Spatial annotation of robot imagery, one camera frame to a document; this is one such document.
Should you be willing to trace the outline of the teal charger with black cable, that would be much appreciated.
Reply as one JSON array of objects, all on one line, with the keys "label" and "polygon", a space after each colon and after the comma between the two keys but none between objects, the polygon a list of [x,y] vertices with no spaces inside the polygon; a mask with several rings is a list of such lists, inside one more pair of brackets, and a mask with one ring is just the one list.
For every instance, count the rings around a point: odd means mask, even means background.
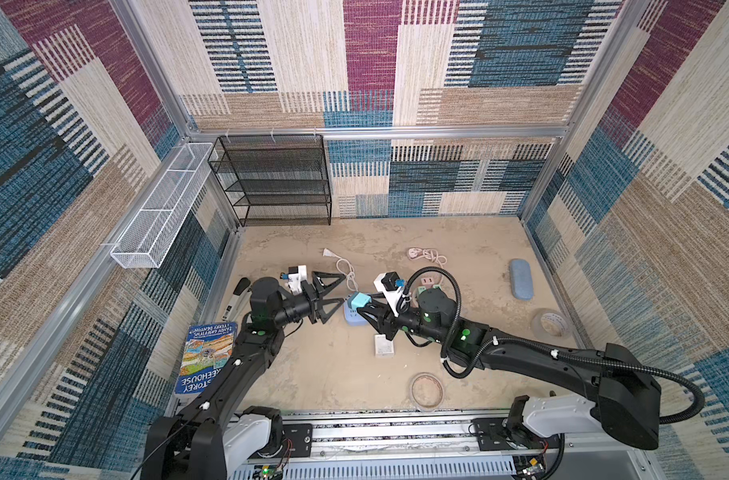
[{"label": "teal charger with black cable", "polygon": [[356,292],[350,296],[348,300],[348,306],[352,310],[358,310],[358,308],[366,307],[372,301],[372,297],[362,292]]}]

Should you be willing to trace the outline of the white square charger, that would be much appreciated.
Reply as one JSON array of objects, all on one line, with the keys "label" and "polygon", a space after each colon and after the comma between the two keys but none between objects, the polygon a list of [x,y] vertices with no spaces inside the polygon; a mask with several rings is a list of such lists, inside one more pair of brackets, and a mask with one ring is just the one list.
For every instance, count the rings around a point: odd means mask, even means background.
[{"label": "white square charger", "polygon": [[377,334],[374,337],[376,358],[391,358],[395,355],[395,346],[392,340],[388,340],[385,334]]}]

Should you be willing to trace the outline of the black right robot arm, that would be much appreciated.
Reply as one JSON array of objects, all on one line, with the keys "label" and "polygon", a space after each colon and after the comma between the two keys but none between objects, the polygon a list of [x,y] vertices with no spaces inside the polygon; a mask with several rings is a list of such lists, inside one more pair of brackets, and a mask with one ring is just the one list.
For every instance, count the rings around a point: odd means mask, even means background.
[{"label": "black right robot arm", "polygon": [[350,305],[382,336],[403,332],[418,348],[440,345],[440,360],[456,379],[474,370],[498,370],[535,378],[567,390],[552,399],[518,397],[507,421],[514,437],[602,431],[640,450],[659,446],[663,425],[690,420],[705,407],[702,389],[674,372],[640,364],[626,347],[572,349],[508,334],[461,314],[462,294],[428,288],[412,294],[412,279],[379,275],[377,294],[357,293]]}]

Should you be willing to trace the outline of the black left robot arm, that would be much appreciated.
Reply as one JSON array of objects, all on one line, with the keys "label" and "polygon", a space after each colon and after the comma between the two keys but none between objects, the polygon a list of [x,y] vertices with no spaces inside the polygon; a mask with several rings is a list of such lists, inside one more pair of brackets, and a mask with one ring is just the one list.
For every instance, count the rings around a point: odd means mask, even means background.
[{"label": "black left robot arm", "polygon": [[332,292],[346,277],[312,272],[292,293],[276,278],[256,280],[250,312],[232,355],[204,391],[180,413],[158,418],[148,432],[144,459],[134,472],[140,479],[228,479],[250,456],[284,449],[282,415],[254,406],[238,414],[248,390],[270,368],[286,339],[284,328],[304,319],[326,323],[344,304]]}]

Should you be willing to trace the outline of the blue square power strip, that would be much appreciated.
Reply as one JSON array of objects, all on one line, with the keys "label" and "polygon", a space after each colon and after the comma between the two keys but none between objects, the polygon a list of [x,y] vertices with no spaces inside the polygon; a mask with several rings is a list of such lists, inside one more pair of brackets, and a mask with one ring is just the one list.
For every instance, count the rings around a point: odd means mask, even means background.
[{"label": "blue square power strip", "polygon": [[369,326],[369,322],[350,305],[350,299],[344,302],[344,321],[352,327]]}]

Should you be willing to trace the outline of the black grey stapler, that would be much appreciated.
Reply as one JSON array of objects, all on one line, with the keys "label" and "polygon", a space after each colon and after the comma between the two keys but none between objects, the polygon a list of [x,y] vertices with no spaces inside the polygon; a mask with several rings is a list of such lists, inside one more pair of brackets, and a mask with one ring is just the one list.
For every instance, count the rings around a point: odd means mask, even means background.
[{"label": "black grey stapler", "polygon": [[236,288],[234,288],[232,296],[230,296],[230,300],[226,304],[224,314],[222,314],[222,322],[236,322],[236,316],[242,311],[244,304],[248,302],[248,298],[250,297],[250,284],[252,284],[252,281],[248,277],[243,277],[236,284]]}]

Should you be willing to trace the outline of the clear tape roll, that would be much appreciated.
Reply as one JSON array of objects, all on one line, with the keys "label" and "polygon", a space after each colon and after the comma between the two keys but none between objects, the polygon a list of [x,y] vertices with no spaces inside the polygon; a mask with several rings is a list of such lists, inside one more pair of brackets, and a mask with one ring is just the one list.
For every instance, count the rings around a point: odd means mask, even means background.
[{"label": "clear tape roll", "polygon": [[437,376],[429,372],[422,372],[411,380],[409,395],[418,410],[432,412],[443,404],[445,388]]}]

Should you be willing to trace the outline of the blue children's book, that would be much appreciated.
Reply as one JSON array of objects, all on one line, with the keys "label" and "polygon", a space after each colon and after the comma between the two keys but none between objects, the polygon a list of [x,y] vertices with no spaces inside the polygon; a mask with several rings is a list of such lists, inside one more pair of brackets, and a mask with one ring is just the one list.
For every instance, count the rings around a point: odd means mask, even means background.
[{"label": "blue children's book", "polygon": [[188,330],[174,395],[200,394],[210,385],[232,356],[237,331],[236,323],[230,322],[196,325]]}]

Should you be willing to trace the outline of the blue fabric glasses case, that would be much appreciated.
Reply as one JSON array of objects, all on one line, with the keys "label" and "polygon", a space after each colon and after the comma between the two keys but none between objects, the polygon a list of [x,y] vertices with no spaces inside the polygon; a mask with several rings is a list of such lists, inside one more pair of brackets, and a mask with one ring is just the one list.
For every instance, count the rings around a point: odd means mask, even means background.
[{"label": "blue fabric glasses case", "polygon": [[524,259],[510,262],[510,282],[514,298],[530,301],[535,296],[535,288],[530,263]]}]

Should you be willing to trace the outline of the transparent tape roll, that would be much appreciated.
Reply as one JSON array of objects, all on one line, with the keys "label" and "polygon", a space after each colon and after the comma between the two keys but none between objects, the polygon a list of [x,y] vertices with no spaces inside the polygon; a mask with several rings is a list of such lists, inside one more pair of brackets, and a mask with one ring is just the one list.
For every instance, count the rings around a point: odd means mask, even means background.
[{"label": "transparent tape roll", "polygon": [[531,329],[534,336],[544,342],[569,340],[573,337],[570,323],[557,310],[536,311],[531,320]]}]

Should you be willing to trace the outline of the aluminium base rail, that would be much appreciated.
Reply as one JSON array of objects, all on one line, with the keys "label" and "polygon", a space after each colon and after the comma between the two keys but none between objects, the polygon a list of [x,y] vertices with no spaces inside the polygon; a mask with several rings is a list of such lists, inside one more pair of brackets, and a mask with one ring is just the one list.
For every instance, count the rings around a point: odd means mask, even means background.
[{"label": "aluminium base rail", "polygon": [[292,456],[254,458],[236,479],[658,479],[646,454],[605,434],[508,442],[494,410],[296,412]]}]

